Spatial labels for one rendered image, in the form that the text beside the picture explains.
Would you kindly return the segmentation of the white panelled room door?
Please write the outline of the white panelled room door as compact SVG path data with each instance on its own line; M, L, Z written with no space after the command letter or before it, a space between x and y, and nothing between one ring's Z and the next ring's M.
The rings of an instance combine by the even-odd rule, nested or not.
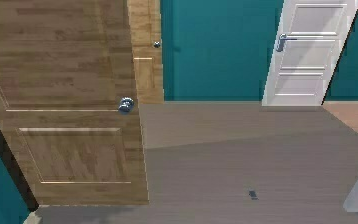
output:
M264 106L320 106L358 11L358 0L284 0ZM282 52L280 34L296 37Z

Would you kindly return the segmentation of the silver round door knob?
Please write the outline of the silver round door knob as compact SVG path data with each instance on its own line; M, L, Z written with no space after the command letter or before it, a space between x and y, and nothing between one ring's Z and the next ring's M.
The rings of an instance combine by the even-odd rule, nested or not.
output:
M134 107L134 100L130 97L123 97L118 106L118 111L122 114L128 114Z

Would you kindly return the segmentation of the brown wooden room door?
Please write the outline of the brown wooden room door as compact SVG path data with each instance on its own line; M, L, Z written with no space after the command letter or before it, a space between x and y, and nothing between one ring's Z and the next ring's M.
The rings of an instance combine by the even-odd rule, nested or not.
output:
M148 203L127 0L0 0L0 130L41 205Z

